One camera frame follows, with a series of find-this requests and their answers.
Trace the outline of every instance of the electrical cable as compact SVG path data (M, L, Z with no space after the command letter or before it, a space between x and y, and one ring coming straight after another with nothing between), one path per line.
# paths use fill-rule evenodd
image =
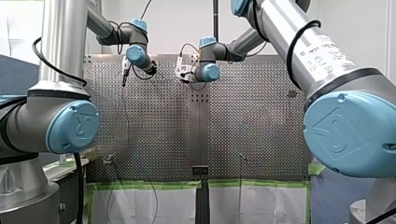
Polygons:
M110 219L110 212L109 212L109 204L110 204L110 199L113 196L113 191L114 191L114 186L116 186L116 183L113 183L113 186L111 186L111 190L110 190L110 195L108 195L107 198L107 203L106 203L106 217L107 217L107 221L112 224L111 219Z
M260 52L262 52L262 51L265 49L265 46L267 46L267 44L268 44L268 42L265 41L265 43L264 43L264 45L262 46L261 49L259 49L259 50L258 50L257 52L255 52L255 53L248 54L246 57L248 58L248 57L253 57L253 56L258 55Z
M130 65L129 65L128 73L129 73L129 69L131 69L131 67L132 67L132 71L134 72L134 75L135 75L137 78L139 78L140 80L150 80L150 79L154 78L154 75L149 75L149 77L141 77L141 76L139 76L139 75L136 73L136 71L134 70L134 65L133 65L133 64L130 64Z
M146 11L148 10L149 4L151 3L151 1L152 1L152 0L149 0L148 3L146 4L145 10L143 11L142 16L140 17L140 20L143 20L143 18L145 17Z
M260 30L260 27L259 27L259 20L258 20L258 18L257 18L257 11L256 11L256 9L257 9L257 1L258 1L258 0L253 0L253 20L254 20L254 26L256 27L257 34L259 34L259 36L260 36L263 40L269 42L268 38L262 33L262 31Z
M394 215L396 215L396 207L390 209L388 212L386 212L386 213L380 215L379 217L376 217L376 218L374 218L373 220L367 222L367 224L376 224L376 223L379 223L380 221L383 221L383 220L385 220L386 218L391 217L391 216L394 216Z
M120 28L120 26L119 26L116 22L114 22L114 21L109 21L109 23L116 25L116 28L117 28L117 30L116 30L116 35L117 35L117 40L119 41L119 44L117 45L117 53L118 53L118 54L122 54L123 45L122 45L122 41L121 41L121 39L120 39L121 28Z
M288 74L289 74L289 78L291 80L291 82L294 84L294 86L296 86L299 90L300 85L297 83L297 81L295 80L295 76L293 74L292 71L292 59L293 59L293 52L294 52L294 48L297 44L297 41L300 39L300 37L304 34L304 32L310 28L313 27L321 27L321 22L320 21L310 21L309 23L307 23L303 28L301 28L295 35L295 37L292 39L289 49L288 49L288 54L286 57L286 67L288 69Z
M82 173L81 158L79 153L74 153L76 169L78 176L78 211L76 224L82 224L82 215L84 211L84 174Z
M122 104L123 104L123 107L124 107L126 122L127 122L127 125L128 125L128 148L131 148L131 121L129 120L128 110L126 108L124 90L125 89L122 90L121 99L122 99ZM152 219L152 222L151 222L151 224L154 224L155 220L157 219L157 216L158 216L158 206L159 206L158 195L157 195L157 190L155 189L154 185L152 184L152 181L151 181L151 178L149 176L149 173L147 171L145 173L147 174L148 182L151 185L151 188L154 191L154 196L155 196L156 205L155 205L154 219Z
M108 21L108 22L110 24L114 24L115 28L117 28L116 35L117 35L117 40L119 41L119 44L117 45L117 53L119 55L122 54L123 42L124 42L123 40L124 40L124 37L125 37L125 33L121 29L122 25L127 24L127 25L131 25L131 26L135 27L139 31L139 33L146 38L147 42L149 42L149 38L148 38L147 34L145 33L145 31L143 31L140 27L137 27L137 26L133 25L132 23L130 23L128 21L124 21L124 22L122 22L120 24L118 24L118 23L116 23L114 21Z
M195 51L197 51L197 53L199 53L198 48L196 48L196 47L195 47L194 45L192 45L192 44L186 43L186 44L183 45L183 47L181 47L179 56L183 55L183 49L184 49L186 46L192 47L193 49L195 49Z
M33 52L35 53L35 55L37 55L37 57L41 60L41 62L43 62L46 66L48 66L49 68L51 68L51 69L54 70L55 72L57 72L57 73L59 73L59 74L61 74L61 75L63 75L63 76L66 76L66 77L69 77L69 78L72 78L72 79L74 79L74 80L76 80L76 81L81 82L81 83L82 83L82 86L85 87L85 86L87 85L87 81L86 81L86 80L84 80L83 78L77 77L77 76L72 76L72 75L67 74L66 72L62 71L61 69L59 69L59 68L55 67L53 64L51 64L51 63L44 57L44 55L43 55L42 53L38 52L37 44L38 44L40 41L41 41L41 37L39 37L37 40L35 40L35 42L33 42L32 47L33 47Z

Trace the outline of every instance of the robotic arm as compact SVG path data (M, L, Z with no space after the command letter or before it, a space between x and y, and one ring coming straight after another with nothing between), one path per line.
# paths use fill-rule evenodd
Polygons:
M0 222L22 223L30 218L29 223L59 223L59 187L48 182L37 157L39 152L77 155L97 134L99 114L84 90L87 27L102 45L129 44L128 63L147 74L156 73L155 62L147 55L149 40L144 21L132 20L114 27L89 1L46 0L42 36L35 42L41 40L41 50L34 45L41 59L38 82L27 96L0 97ZM31 204L38 209L46 203L53 209L40 210L46 211L45 215L9 213Z
M396 175L396 88L374 68L354 64L305 12L310 1L233 0L233 14L253 28L231 44L200 42L197 82L219 79L217 60L241 62L262 41L273 44L291 81L306 95L304 138L337 173Z

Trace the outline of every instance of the light blue joint cap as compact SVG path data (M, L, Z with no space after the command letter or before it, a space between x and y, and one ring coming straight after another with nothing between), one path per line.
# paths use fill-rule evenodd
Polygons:
M139 19L131 19L131 24L139 27L140 29L144 30L146 33L148 32L148 24L145 21Z
M248 3L250 0L232 0L231 1L231 11L237 17L242 17L248 10Z
M202 37L201 40L199 41L199 47L203 48L203 47L211 45L211 44L216 44L217 42L218 41L213 36Z
M22 97L23 95L0 95L0 103L10 100L12 98Z
M220 69L217 64L207 64L202 71L202 79L205 82L216 81L220 78Z
M126 58L131 64L141 66L146 60L146 52L138 45L132 45L126 50Z
M86 149L99 128L99 114L89 101L74 101L52 119L46 135L47 149L56 154Z
M313 154L343 175L396 176L396 105L360 91L336 91L306 111L304 137Z

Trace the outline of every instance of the metal pole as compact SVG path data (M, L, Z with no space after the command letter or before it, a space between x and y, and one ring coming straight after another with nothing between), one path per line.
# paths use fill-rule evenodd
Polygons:
M108 38L114 32L113 26L90 4L88 6L88 28L100 38Z
M87 27L87 1L46 0L41 52L67 74L83 77ZM30 90L71 91L88 95L78 81L58 74L40 63L38 83Z
M280 57L286 61L292 39L311 20L295 1L265 0L259 7L253 8L257 10L259 29L266 33ZM331 50L323 50L326 44L332 47ZM311 50L315 51L316 48L319 48L320 52L313 57L314 59L307 57L311 55ZM292 56L292 71L307 98L337 77L357 69L354 63L342 64L340 61L334 61L334 52L343 57L344 62L349 62L347 56L318 27L306 30L297 42ZM319 63L332 64L314 67L313 65L319 64L318 57L323 59Z
M219 0L213 0L213 35L219 42Z
M249 28L241 34L230 47L233 53L237 55L247 55L251 50L258 47L264 40L257 34L253 28Z

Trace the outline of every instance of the perforated metal panel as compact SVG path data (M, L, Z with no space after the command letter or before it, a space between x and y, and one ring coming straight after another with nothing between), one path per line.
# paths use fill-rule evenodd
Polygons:
M100 113L98 159L89 166L89 181L191 179L190 89L176 79L176 57L156 57L159 72L151 80L131 71L125 89L121 56L89 57L85 71ZM103 164L109 155L114 161Z
M155 78L131 74L122 94L121 56L87 57L85 75L101 116L89 181L192 179L193 165L208 165L210 178L307 175L304 96L277 56L220 63L220 81L202 91L177 80L176 55L154 59ZM109 155L114 162L103 164Z
M277 56L221 63L210 86L209 176L303 179L304 96Z

